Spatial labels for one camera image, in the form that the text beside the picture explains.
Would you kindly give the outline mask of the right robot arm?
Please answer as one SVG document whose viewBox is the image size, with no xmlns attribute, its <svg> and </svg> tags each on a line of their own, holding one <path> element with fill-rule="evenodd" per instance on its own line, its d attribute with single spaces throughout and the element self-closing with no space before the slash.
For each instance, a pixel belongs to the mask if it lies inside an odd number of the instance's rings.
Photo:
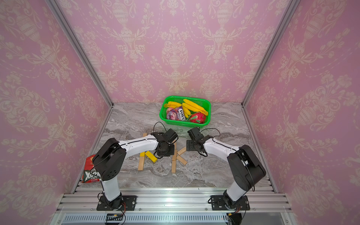
<svg viewBox="0 0 360 225">
<path fill-rule="evenodd" d="M 266 176 L 266 170 L 254 151 L 248 145 L 233 146 L 217 140 L 214 136 L 204 136 L 199 127 L 190 129 L 186 150 L 198 152 L 207 157 L 210 154 L 228 162 L 234 182 L 222 196 L 212 196 L 213 210 L 250 210 L 246 194 L 255 191 L 255 185 Z"/>
</svg>

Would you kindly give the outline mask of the natural block cluster horizontal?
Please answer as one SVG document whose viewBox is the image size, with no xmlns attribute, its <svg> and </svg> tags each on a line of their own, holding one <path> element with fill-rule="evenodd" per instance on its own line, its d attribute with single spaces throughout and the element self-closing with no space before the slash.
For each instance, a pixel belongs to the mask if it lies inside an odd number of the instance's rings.
<svg viewBox="0 0 360 225">
<path fill-rule="evenodd" d="M 174 150 L 174 155 L 172 156 L 172 161 L 176 161 L 177 158 L 177 150 Z"/>
</svg>

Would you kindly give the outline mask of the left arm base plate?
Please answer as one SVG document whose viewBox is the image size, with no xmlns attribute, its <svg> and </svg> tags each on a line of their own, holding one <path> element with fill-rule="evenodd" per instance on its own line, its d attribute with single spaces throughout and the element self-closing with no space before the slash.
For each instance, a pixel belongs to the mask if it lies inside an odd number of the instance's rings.
<svg viewBox="0 0 360 225">
<path fill-rule="evenodd" d="M 134 211 L 137 204 L 137 196 L 118 196 L 109 201 L 105 196 L 99 198 L 97 211 Z"/>
</svg>

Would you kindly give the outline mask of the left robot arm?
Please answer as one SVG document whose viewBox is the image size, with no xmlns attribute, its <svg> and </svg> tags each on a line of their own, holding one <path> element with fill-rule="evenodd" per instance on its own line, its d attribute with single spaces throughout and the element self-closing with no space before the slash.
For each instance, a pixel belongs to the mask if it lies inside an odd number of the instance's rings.
<svg viewBox="0 0 360 225">
<path fill-rule="evenodd" d="M 154 151 L 156 158 L 173 156 L 178 138 L 176 132 L 169 129 L 165 133 L 153 132 L 128 141 L 108 139 L 92 159 L 103 188 L 102 196 L 98 198 L 97 211 L 133 211 L 137 196 L 123 196 L 118 184 L 118 174 L 124 161 L 147 151 Z"/>
</svg>

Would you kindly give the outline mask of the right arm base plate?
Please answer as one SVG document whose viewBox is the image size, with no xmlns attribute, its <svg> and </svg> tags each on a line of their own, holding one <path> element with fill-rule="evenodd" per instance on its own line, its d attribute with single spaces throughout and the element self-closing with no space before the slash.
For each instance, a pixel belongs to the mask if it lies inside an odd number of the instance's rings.
<svg viewBox="0 0 360 225">
<path fill-rule="evenodd" d="M 250 205 L 247 196 L 241 196 L 237 201 L 233 201 L 227 196 L 211 196 L 208 200 L 213 211 L 249 211 Z"/>
</svg>

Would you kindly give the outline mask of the natural block cluster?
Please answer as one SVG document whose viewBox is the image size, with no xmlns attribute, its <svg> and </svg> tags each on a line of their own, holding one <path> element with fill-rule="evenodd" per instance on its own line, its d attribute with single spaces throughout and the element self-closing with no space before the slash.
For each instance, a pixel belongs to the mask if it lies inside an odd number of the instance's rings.
<svg viewBox="0 0 360 225">
<path fill-rule="evenodd" d="M 171 173 L 176 173 L 176 161 L 172 161 Z"/>
<path fill-rule="evenodd" d="M 178 152 L 177 152 L 177 154 L 178 155 L 182 155 L 183 153 L 185 153 L 186 152 L 186 147 L 184 147 L 184 148 L 182 148 L 181 150 L 179 150 Z"/>
<path fill-rule="evenodd" d="M 181 162 L 183 165 L 186 165 L 188 162 L 182 156 L 178 155 L 176 159 Z"/>
</svg>

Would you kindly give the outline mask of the natural block cluster bottom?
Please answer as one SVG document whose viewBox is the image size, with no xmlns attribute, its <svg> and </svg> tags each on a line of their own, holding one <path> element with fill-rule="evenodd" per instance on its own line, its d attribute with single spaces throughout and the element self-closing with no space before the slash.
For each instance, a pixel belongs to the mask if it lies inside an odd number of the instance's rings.
<svg viewBox="0 0 360 225">
<path fill-rule="evenodd" d="M 171 173 L 176 173 L 176 161 L 172 161 Z"/>
</svg>

